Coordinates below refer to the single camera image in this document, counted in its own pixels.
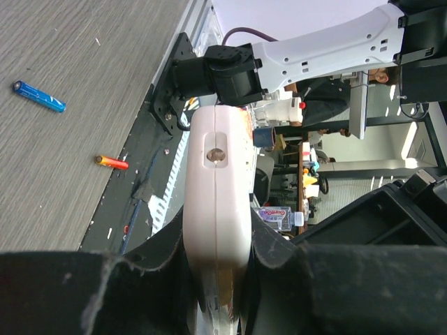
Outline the white remote control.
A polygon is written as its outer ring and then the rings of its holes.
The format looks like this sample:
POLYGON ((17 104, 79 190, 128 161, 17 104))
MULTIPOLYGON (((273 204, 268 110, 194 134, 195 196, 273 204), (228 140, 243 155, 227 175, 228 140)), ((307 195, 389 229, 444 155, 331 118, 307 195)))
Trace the white remote control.
POLYGON ((208 334, 236 334, 251 251, 246 128, 236 107, 198 108, 191 120, 182 233, 208 334))

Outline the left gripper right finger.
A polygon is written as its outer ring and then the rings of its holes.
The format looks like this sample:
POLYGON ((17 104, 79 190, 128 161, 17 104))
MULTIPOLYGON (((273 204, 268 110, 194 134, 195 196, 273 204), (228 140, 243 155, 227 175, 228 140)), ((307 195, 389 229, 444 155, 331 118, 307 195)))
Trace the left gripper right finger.
POLYGON ((251 217, 243 334, 445 334, 446 233, 430 219, 397 245, 293 243, 251 217))

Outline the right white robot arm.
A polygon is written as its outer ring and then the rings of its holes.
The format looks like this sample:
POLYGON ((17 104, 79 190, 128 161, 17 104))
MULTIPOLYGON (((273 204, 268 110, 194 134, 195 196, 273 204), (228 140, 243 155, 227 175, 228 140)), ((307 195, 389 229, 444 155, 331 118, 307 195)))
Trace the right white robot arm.
POLYGON ((242 186, 237 107, 289 82, 372 66, 421 66, 441 58, 445 1, 393 1, 334 27, 288 40, 228 47, 173 65, 185 98, 216 94, 220 105, 194 113, 189 140, 182 232, 186 251, 247 252, 254 216, 242 186))

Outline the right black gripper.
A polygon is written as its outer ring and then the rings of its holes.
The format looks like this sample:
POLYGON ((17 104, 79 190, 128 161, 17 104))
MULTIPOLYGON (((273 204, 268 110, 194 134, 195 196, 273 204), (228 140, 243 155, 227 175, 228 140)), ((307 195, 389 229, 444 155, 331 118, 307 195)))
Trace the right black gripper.
POLYGON ((419 170, 353 201, 292 239, 298 244, 446 246, 446 176, 419 170))

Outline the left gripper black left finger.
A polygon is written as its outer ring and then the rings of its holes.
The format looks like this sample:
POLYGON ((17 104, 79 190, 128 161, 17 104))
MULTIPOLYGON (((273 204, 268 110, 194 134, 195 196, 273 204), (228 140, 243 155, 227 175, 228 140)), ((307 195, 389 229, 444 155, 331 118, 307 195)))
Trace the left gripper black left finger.
POLYGON ((2 334, 192 334, 182 215, 126 255, 1 255, 2 334))

